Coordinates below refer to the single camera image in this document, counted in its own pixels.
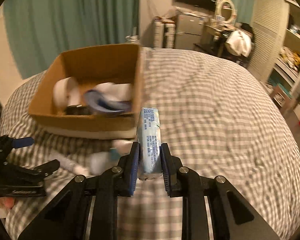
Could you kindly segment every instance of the black clamp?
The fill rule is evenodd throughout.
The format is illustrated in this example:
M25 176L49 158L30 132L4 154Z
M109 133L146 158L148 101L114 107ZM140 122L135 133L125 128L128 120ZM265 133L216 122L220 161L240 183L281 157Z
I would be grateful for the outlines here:
M53 160L26 169L8 163L7 157L13 148L22 148L34 143L33 138L10 138L7 135L0 137L0 197L34 197L45 196L44 178L56 171L60 163Z
M95 198L89 239L117 239L117 197L133 195L140 145L102 175L74 177L21 233L18 240L86 239L91 200ZM205 196L215 240L279 240L258 212L223 176L199 176L161 146L165 188L170 197L183 197L182 240L209 240Z

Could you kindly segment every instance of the cardboard box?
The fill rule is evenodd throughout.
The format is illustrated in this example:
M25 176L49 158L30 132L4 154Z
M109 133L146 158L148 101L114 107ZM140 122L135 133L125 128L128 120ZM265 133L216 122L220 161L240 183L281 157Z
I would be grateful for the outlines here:
M97 139L134 138L143 89L140 50L136 44L113 44L61 53L42 79L29 114L50 133ZM132 111L118 116L58 113L53 104L53 88L57 81L67 77L76 78L81 95L104 82L131 83Z

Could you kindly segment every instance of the white louvered door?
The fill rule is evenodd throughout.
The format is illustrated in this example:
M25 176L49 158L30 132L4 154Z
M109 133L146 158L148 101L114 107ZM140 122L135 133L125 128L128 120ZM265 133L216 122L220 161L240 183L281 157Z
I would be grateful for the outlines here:
M263 83L268 80L282 47L289 10L285 0L255 0L251 24L255 51L248 70Z

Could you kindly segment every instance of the round mirror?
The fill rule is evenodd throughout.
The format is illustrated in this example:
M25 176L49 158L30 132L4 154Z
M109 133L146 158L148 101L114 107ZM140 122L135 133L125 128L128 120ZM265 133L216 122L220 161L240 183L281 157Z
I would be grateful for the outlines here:
M225 23L231 23L234 19L235 8L231 0L221 0L217 7L217 15L225 18Z
M231 4L225 2L221 8L221 16L225 18L225 21L228 21L232 15Z

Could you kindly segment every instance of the plaid bedding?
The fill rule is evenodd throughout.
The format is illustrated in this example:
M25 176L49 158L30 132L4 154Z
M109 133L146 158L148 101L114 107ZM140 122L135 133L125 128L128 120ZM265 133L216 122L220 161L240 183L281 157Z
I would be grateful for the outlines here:
M144 49L144 106L160 114L162 142L201 176L225 176L281 239L300 225L300 154L279 110L258 81L233 62L203 53ZM1 119L0 134L32 136L11 163L34 167L55 149L88 166L110 141L47 133L27 109L44 73L19 87ZM46 179L47 197L18 199L5 227L12 239L74 177L59 169ZM132 198L118 200L119 239L181 239L182 200L170 199L163 179L137 181Z

